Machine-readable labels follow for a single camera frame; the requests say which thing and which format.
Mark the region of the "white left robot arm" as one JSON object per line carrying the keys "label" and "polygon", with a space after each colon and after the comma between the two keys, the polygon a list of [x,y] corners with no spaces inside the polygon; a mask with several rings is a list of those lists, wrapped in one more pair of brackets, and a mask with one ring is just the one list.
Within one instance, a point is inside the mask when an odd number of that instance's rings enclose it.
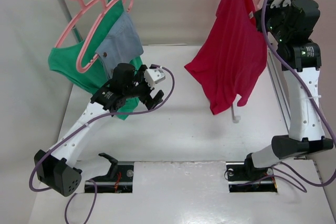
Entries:
{"label": "white left robot arm", "polygon": [[137,98],[148,112],[163,102],[159,90],[152,97],[156,84],[165,80],[163,67],[141,65],[136,69],[130,63],[118,64],[112,78],[91,97],[86,109],[72,128],[48,151],[39,150],[34,156],[32,176],[64,197],[75,192],[84,168],[76,167],[78,157],[91,140],[91,136],[109,118],[122,115],[120,109],[129,99]]}

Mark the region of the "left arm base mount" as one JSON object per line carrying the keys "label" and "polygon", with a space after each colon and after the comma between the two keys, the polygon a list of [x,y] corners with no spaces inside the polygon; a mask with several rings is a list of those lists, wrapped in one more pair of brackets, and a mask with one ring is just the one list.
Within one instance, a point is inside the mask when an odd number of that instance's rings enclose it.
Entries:
{"label": "left arm base mount", "polygon": [[92,178],[100,194],[124,194],[133,191],[134,162],[120,162],[115,172]]}

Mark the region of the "red t shirt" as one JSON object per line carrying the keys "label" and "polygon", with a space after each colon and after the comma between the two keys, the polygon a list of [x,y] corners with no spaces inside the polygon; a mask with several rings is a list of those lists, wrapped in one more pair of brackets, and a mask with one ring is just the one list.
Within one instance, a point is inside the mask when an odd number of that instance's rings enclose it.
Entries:
{"label": "red t shirt", "polygon": [[214,115],[229,109],[237,96],[237,105],[245,106],[266,67],[267,46],[254,12],[254,0],[220,0],[205,43],[185,65]]}

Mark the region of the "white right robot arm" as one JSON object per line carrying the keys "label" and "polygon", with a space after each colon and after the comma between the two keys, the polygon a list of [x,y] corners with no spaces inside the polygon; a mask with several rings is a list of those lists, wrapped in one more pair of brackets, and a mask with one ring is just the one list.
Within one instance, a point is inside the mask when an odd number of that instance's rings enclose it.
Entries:
{"label": "white right robot arm", "polygon": [[269,146],[246,156],[243,173],[250,179],[288,158],[334,147],[333,139],[325,136],[327,122],[319,109],[321,50],[309,38],[320,17],[319,5],[314,0],[274,1],[265,1],[254,16],[258,31],[270,33],[278,43],[270,50],[281,62],[287,83],[290,128],[287,135],[274,136]]}

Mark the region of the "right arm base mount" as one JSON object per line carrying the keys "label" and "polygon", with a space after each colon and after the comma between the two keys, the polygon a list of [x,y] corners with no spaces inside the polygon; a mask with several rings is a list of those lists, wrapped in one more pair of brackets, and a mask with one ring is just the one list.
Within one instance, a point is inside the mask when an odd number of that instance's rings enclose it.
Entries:
{"label": "right arm base mount", "polygon": [[224,177],[230,193],[277,193],[271,168],[248,171],[243,162],[226,162]]}

